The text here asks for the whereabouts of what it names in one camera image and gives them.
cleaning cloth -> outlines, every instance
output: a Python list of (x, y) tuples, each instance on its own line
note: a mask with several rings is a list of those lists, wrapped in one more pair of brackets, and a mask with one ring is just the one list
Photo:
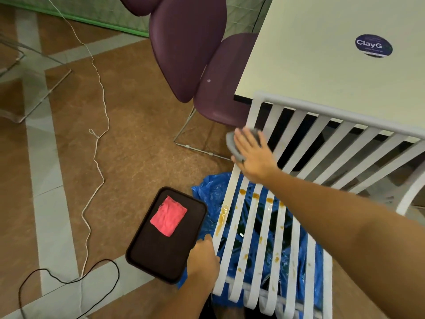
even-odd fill
[(170, 237), (186, 212), (187, 208), (167, 196), (161, 206), (159, 206), (156, 214), (151, 218), (151, 224), (162, 234)]

white string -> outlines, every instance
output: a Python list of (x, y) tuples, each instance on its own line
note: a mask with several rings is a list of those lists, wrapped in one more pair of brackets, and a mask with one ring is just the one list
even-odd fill
[[(84, 264), (83, 264), (83, 266), (82, 266), (82, 270), (81, 270), (81, 276), (80, 277), (83, 277), (83, 275), (84, 275), (84, 270), (85, 270), (85, 266), (86, 266), (86, 264), (87, 264), (87, 260), (88, 260), (88, 246), (87, 246), (87, 242), (88, 242), (88, 239), (90, 238), (90, 235), (91, 235), (91, 227), (90, 227), (90, 225), (88, 224), (88, 222), (87, 222), (87, 220), (85, 219), (85, 217), (84, 217), (84, 212), (85, 212), (85, 210), (87, 209), (87, 207), (88, 207), (88, 205), (91, 203), (91, 201), (92, 201), (92, 199), (93, 199), (93, 197), (96, 195), (96, 193), (99, 191), (99, 189), (103, 186), (103, 184), (105, 183), (105, 178), (103, 177), (103, 174), (102, 174), (102, 171), (100, 171), (100, 168), (99, 168), (99, 163), (97, 162), (97, 160), (96, 160), (96, 154), (97, 154), (97, 144), (98, 144), (98, 142), (99, 142), (99, 139), (106, 133), (106, 132), (108, 132), (109, 131), (109, 116), (108, 116), (108, 112), (106, 111), (106, 103), (105, 103), (105, 89), (104, 89), (104, 87), (103, 87), (103, 84), (102, 84), (102, 82), (100, 81), (100, 74), (99, 74), (99, 71), (97, 70), (97, 67), (94, 65), (94, 58), (93, 58), (93, 55), (91, 54), (91, 52), (90, 52), (90, 49), (88, 49), (88, 47), (87, 47), (87, 45), (84, 43), (84, 42), (82, 42), (79, 38), (78, 38), (78, 36), (77, 36), (77, 34), (75, 33), (75, 30), (74, 30), (74, 27), (71, 25), (71, 23), (69, 23), (69, 21), (67, 20), (67, 19), (65, 19), (65, 17), (63, 16), (63, 14), (62, 14), (62, 12), (60, 12), (59, 11), (59, 9), (56, 7), (56, 5), (54, 5), (53, 4), (53, 2), (51, 1), (51, 0), (48, 0), (49, 2), (50, 2), (50, 4), (51, 5), (53, 5), (53, 7), (56, 9), (56, 11), (61, 15), (61, 17), (66, 21), (66, 23), (68, 23), (69, 24), (69, 26), (71, 27), (71, 29), (72, 29), (72, 31), (74, 32), (74, 35), (75, 35), (75, 37), (77, 38), (77, 40), (78, 40), (78, 42), (79, 43), (81, 43), (82, 45), (84, 45), (85, 47), (86, 47), (86, 49), (87, 49), (87, 51), (88, 51), (88, 53), (90, 54), (90, 57), (91, 57), (91, 64), (92, 64), (92, 66), (94, 67), (94, 69), (96, 69), (96, 73), (97, 73), (97, 76), (98, 76), (98, 78), (99, 78), (99, 84), (100, 84), (100, 87), (102, 87), (102, 101), (103, 101), (103, 108), (104, 108), (104, 112), (105, 112), (105, 115), (106, 115), (106, 118), (108, 119), (108, 128), (99, 136), (99, 135), (97, 135), (92, 129), (89, 129), (88, 131), (91, 133), (91, 134), (93, 134), (95, 137), (96, 137), (96, 144), (95, 144), (95, 147), (94, 147), (94, 155), (93, 155), (93, 161), (96, 163), (96, 167), (97, 167), (97, 171), (99, 171), (99, 174), (100, 174), (100, 176), (102, 177), (102, 183), (99, 185), (99, 187), (97, 187), (96, 188), (96, 190), (94, 191), (94, 193), (93, 193), (93, 195), (91, 195), (91, 197), (90, 197), (90, 199), (88, 200), (88, 202), (87, 202), (87, 204), (86, 204), (86, 206), (83, 208), (83, 210), (82, 210), (82, 212), (81, 212), (81, 218), (82, 218), (82, 220), (84, 221), (84, 223), (87, 225), (87, 227), (88, 227), (88, 235), (87, 235), (87, 238), (85, 239), (85, 252), (86, 252), (86, 254), (85, 254), (85, 260), (84, 260)], [(80, 303), (79, 303), (79, 307), (80, 307), (80, 313), (82, 313), (82, 310), (81, 310), (81, 306), (82, 306), (82, 280), (80, 281), (80, 291), (81, 291), (81, 297), (80, 297)]]

black cable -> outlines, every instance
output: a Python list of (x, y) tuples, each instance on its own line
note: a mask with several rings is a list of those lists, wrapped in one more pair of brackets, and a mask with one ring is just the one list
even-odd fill
[(96, 302), (90, 309), (88, 309), (88, 311), (86, 311), (86, 312), (84, 312), (81, 316), (79, 316), (79, 317), (77, 317), (76, 319), (78, 319), (78, 318), (81, 318), (82, 316), (84, 316), (86, 313), (88, 313), (91, 309), (93, 309), (95, 306), (97, 306), (99, 303), (101, 303), (103, 300), (104, 300), (104, 298), (106, 298), (114, 289), (115, 289), (115, 287), (116, 287), (116, 285), (117, 285), (117, 283), (118, 283), (118, 280), (120, 279), (120, 269), (118, 268), (118, 265), (115, 263), (115, 261), (113, 261), (113, 260), (111, 260), (111, 259), (103, 259), (103, 260), (100, 260), (100, 261), (98, 261), (95, 265), (93, 265), (92, 267), (91, 267), (91, 269), (86, 273), (86, 274), (84, 274), (81, 278), (78, 278), (78, 279), (75, 279), (75, 280), (72, 280), (72, 281), (70, 281), (70, 282), (63, 282), (62, 280), (60, 280), (60, 279), (58, 279), (58, 278), (56, 278), (52, 273), (50, 273), (50, 271), (49, 271), (49, 269), (45, 269), (45, 268), (42, 268), (42, 269), (36, 269), (36, 270), (34, 270), (34, 271), (32, 271), (27, 277), (26, 277), (26, 279), (24, 280), (24, 282), (22, 282), (22, 284), (21, 284), (21, 286), (19, 287), (19, 291), (18, 291), (18, 301), (19, 301), (19, 310), (21, 311), (21, 314), (22, 314), (22, 317), (23, 317), (23, 319), (27, 319), (27, 317), (25, 316), (25, 313), (24, 313), (24, 310), (22, 309), (22, 300), (21, 300), (21, 293), (22, 293), (22, 288), (24, 287), (24, 284), (25, 284), (25, 282), (27, 282), (27, 280), (31, 277), (31, 275), (33, 275), (33, 273), (35, 273), (35, 272), (37, 272), (37, 271), (47, 271), (47, 273), (49, 273), (49, 275), (52, 277), (52, 278), (54, 278), (54, 279), (56, 279), (57, 281), (59, 281), (60, 283), (63, 283), (63, 284), (71, 284), (71, 283), (75, 283), (75, 282), (79, 282), (79, 281), (81, 281), (82, 279), (84, 279), (92, 270), (93, 270), (93, 268), (96, 266), (96, 265), (98, 265), (100, 262), (103, 262), (103, 261), (109, 261), (109, 262), (112, 262), (112, 263), (114, 263), (114, 265), (115, 265), (115, 267), (116, 267), (116, 270), (117, 270), (117, 272), (118, 272), (118, 278), (116, 279), (116, 281), (115, 281), (115, 284), (114, 284), (114, 286), (112, 287), (112, 289), (101, 299), (101, 300), (99, 300), (98, 302)]
[(260, 14), (261, 14), (261, 10), (263, 10), (263, 6), (264, 6), (264, 4), (265, 4), (265, 3), (266, 3), (266, 0), (264, 0), (264, 1), (263, 1), (263, 4), (261, 5), (260, 12), (258, 12), (257, 19), (255, 19), (254, 26), (252, 27), (252, 31), (251, 31), (251, 33), (253, 33), (253, 32), (254, 32), (255, 25), (257, 24), (258, 18), (260, 17)]

floor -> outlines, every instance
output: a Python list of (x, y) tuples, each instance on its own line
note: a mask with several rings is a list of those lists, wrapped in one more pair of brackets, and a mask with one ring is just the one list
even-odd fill
[[(192, 103), (178, 102), (153, 57), (148, 39), (73, 22), (78, 36), (92, 49), (105, 88), (110, 129), (97, 153), (105, 177), (85, 215), (91, 225), (86, 271), (103, 258), (117, 261), (117, 288), (89, 318), (149, 318), (153, 309), (176, 292), (129, 266), (125, 250), (156, 191), (171, 186), (190, 193), (209, 175), (231, 171), (232, 163), (173, 144)], [(107, 120), (102, 92), (91, 59), (61, 18), (0, 5), (4, 34), (45, 54), (61, 58), (58, 65), (28, 54), (37, 76), (11, 75), (0, 83), (0, 108), (24, 112), (33, 104), (34, 80), (53, 86), (70, 68), (64, 82), (25, 123), (0, 119), (0, 317), (21, 318), (17, 291), (37, 268), (49, 268), (63, 280), (79, 276), (85, 259), (88, 229), (81, 212), (101, 184), (93, 162), (96, 138)], [(0, 67), (16, 53), (0, 48)], [(200, 115), (190, 122), (182, 142), (228, 155), (228, 129)], [(83, 308), (111, 289), (116, 270), (99, 266), (84, 282)], [(23, 292), (29, 318), (75, 318), (79, 285), (61, 286), (36, 273)], [(242, 318), (243, 312), (220, 309), (220, 318)], [(341, 267), (334, 264), (334, 318), (382, 318), (376, 306)]]

blue plastic bag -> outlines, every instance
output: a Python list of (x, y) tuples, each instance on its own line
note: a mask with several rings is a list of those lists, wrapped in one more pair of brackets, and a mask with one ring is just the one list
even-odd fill
[[(199, 186), (192, 187), (192, 194), (194, 198), (197, 198), (205, 202), (208, 206), (208, 214), (205, 217), (204, 223), (202, 225), (199, 238), (204, 238), (207, 233), (214, 234), (215, 226), (217, 224), (217, 219), (221, 211), (221, 206), (223, 204), (224, 196), (226, 194), (227, 185), (229, 183), (231, 173), (220, 173), (217, 175), (210, 175), (204, 178), (203, 182)], [(239, 187), (241, 186), (243, 176), (241, 175), (238, 180), (237, 190), (233, 197), (233, 201), (230, 207), (230, 214), (233, 213), (236, 199), (239, 192)], [(237, 235), (235, 243), (233, 246), (233, 252), (230, 259), (229, 270), (227, 275), (234, 277), (236, 275), (236, 269), (239, 261), (239, 254), (241, 251), (243, 233), (245, 232), (245, 226), (247, 224), (248, 211), (251, 205), (252, 193), (254, 191), (255, 185), (250, 183), (247, 188), (247, 194), (245, 202), (242, 206), (241, 220), (239, 222)], [(251, 282), (253, 277), (254, 265), (255, 265), (255, 256), (259, 241), (259, 232), (261, 228), (261, 223), (263, 219), (264, 207), (266, 202), (268, 190), (263, 188), (260, 193), (260, 198), (258, 202), (258, 209), (256, 215), (256, 221), (254, 225), (254, 231), (252, 233), (251, 247), (248, 254), (247, 268), (245, 270), (245, 282)], [(266, 247), (266, 256), (263, 265), (263, 275), (262, 275), (262, 285), (267, 281), (270, 276), (271, 264), (272, 264), (272, 253), (274, 245), (274, 231), (276, 227), (278, 211), (278, 200), (275, 198), (273, 202), (272, 215), (270, 220), (270, 229), (267, 238), (267, 247)], [(224, 227), (223, 237), (221, 239), (220, 247), (218, 249), (217, 255), (222, 257), (224, 252), (224, 244), (229, 232), (229, 225), (232, 217), (229, 215), (227, 218), (226, 225)], [(279, 275), (279, 291), (278, 294), (286, 297), (286, 290), (288, 285), (288, 271), (289, 271), (289, 260), (290, 260), (290, 241), (291, 241), (291, 231), (292, 231), (292, 214), (287, 210), (285, 216), (285, 230), (284, 230), (284, 242), (282, 246), (281, 253), (281, 263), (280, 263), (280, 275)], [(307, 250), (307, 234), (305, 230), (301, 227), (300, 231), (300, 252), (298, 260), (298, 285), (296, 297), (299, 302), (303, 303), (304, 300), (304, 291), (305, 291), (305, 262), (306, 262), (306, 250)], [(182, 279), (177, 283), (177, 286), (180, 288), (184, 281), (187, 279), (187, 272), (184, 271)], [(224, 306), (243, 306), (242, 295), (239, 298), (237, 303), (231, 302), (227, 299), (229, 285), (226, 283), (223, 289), (221, 296), (212, 296), (212, 301), (215, 304), (224, 305)], [(315, 306), (319, 309), (322, 308), (322, 299), (323, 299), (323, 250), (322, 247), (316, 245), (316, 269), (315, 269)]]

